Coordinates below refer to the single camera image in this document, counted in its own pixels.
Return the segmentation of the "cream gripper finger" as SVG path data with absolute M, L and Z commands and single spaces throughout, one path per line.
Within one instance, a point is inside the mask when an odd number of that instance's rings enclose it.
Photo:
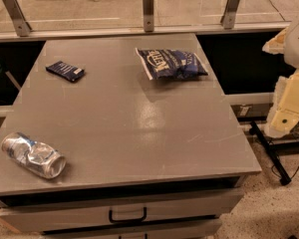
M 288 134 L 299 122 L 299 70 L 289 78 L 279 77 L 264 132 L 279 138 Z

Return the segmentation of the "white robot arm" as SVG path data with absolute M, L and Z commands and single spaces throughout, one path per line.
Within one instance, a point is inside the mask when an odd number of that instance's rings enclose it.
M 279 77 L 273 94 L 273 105 L 266 119 L 264 132 L 273 138 L 288 134 L 299 122 L 299 16 L 274 38 L 265 43 L 266 53 L 282 54 L 284 62 L 295 72 Z

